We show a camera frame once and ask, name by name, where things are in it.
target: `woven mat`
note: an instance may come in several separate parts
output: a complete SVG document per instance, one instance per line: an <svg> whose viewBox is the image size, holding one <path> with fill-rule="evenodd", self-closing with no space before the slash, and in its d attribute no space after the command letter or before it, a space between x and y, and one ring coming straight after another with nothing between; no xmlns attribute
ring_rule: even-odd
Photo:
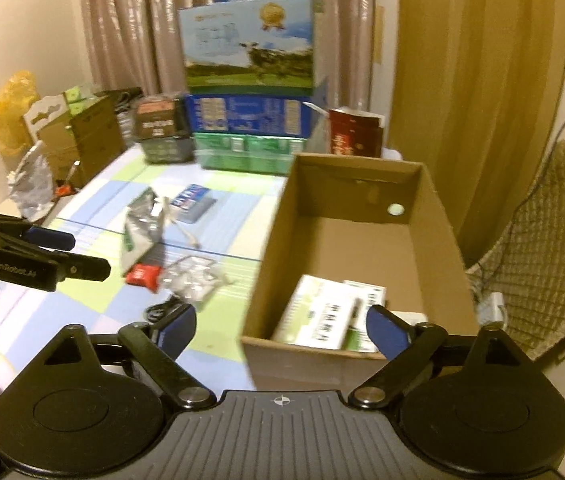
<svg viewBox="0 0 565 480"><path fill-rule="evenodd" d="M480 267L489 278L501 259L483 294L504 294L506 331L538 359L565 338L565 140L555 147L541 187L467 274L480 282Z"/></svg>

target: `table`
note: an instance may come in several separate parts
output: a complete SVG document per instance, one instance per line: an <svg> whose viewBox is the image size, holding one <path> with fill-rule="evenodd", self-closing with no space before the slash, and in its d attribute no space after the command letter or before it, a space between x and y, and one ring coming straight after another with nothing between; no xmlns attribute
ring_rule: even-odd
<svg viewBox="0 0 565 480"><path fill-rule="evenodd" d="M153 294L126 285L120 275L124 208L147 186L173 197L189 184L201 184L212 190L217 202L187 226L200 241L200 250L192 250L170 226L163 243L143 261L164 265L185 254L219 261L229 284L198 312L196 336L178 363L216 395L227 388L252 389L239 338L284 182L280 176L207 171L194 163L147 166L139 147L125 152L50 224L75 236L75 252L107 258L110 277L104 283L66 280L54 293L0 282L0 388L6 388L66 324L82 324L89 333L114 333L142 320L147 306L166 300L168 292Z"/></svg>

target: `black circular disc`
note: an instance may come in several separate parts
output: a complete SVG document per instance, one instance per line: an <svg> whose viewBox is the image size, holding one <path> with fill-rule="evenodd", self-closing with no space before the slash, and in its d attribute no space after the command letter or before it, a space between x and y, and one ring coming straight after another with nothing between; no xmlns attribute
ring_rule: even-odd
<svg viewBox="0 0 565 480"><path fill-rule="evenodd" d="M93 476L137 456L162 429L160 400L131 378L103 373L57 390L32 383L0 397L0 455L20 471Z"/></svg>
<svg viewBox="0 0 565 480"><path fill-rule="evenodd" d="M514 367L489 367L416 387L400 408L413 446L447 468L515 476L557 463L565 452L565 401L541 384L517 380Z"/></svg>

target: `gray ridged plate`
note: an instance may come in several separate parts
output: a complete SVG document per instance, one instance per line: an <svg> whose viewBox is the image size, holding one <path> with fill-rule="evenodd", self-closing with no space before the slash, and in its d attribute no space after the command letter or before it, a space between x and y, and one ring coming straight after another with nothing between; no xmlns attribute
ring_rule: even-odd
<svg viewBox="0 0 565 480"><path fill-rule="evenodd" d="M414 456L383 415L348 408L336 392L227 392L215 408L178 416L151 451L98 480L457 478Z"/></svg>

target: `yellow plastic bag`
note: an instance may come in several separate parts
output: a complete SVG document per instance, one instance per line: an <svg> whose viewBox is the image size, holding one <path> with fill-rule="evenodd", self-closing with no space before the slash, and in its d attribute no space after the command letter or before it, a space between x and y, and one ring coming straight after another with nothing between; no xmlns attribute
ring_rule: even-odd
<svg viewBox="0 0 565 480"><path fill-rule="evenodd" d="M0 90L0 156L7 171L14 171L34 145L22 116L40 99L34 75L16 72Z"/></svg>

